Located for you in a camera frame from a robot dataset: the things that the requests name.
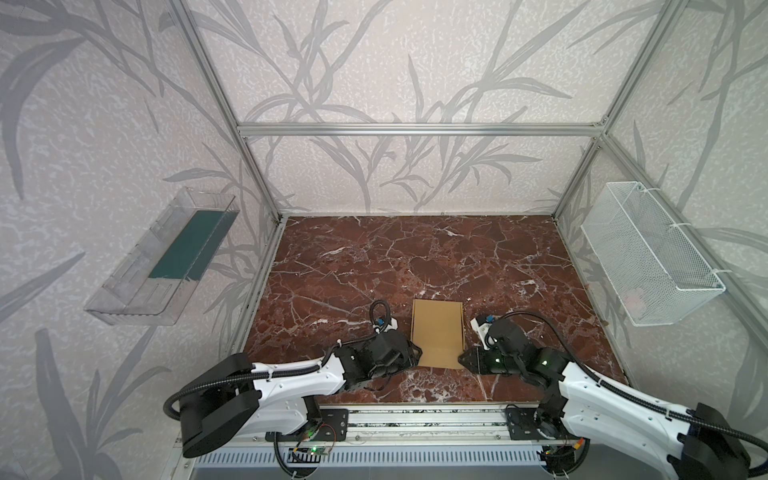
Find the brown cardboard box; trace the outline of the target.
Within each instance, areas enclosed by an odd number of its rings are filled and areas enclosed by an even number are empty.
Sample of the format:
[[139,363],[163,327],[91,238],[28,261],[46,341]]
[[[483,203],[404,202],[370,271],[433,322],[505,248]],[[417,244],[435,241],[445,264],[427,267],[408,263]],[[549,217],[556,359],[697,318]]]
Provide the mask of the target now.
[[455,301],[414,299],[411,342],[422,350],[418,366],[461,370],[463,304]]

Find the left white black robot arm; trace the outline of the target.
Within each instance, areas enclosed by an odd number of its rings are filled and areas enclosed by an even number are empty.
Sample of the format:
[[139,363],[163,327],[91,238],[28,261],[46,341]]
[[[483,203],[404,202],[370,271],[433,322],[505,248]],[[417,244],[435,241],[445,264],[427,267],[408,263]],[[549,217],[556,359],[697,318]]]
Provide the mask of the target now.
[[416,367],[423,350],[397,330],[337,342],[320,358],[275,364],[233,354],[172,394],[182,454],[196,458],[247,434],[294,435],[321,421],[316,399]]

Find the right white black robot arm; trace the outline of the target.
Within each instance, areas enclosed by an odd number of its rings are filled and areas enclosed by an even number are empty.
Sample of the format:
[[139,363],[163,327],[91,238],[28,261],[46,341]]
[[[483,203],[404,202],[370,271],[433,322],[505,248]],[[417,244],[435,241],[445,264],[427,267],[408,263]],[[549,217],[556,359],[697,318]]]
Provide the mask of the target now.
[[587,367],[567,343],[540,347],[515,323],[516,313],[480,316],[470,325],[479,337],[459,362],[477,375],[512,376],[541,389],[536,407],[507,406],[511,438],[546,438],[544,469],[566,478],[591,444],[605,445],[667,479],[750,479],[763,474],[746,449],[746,435],[715,409],[695,409],[643,394]]

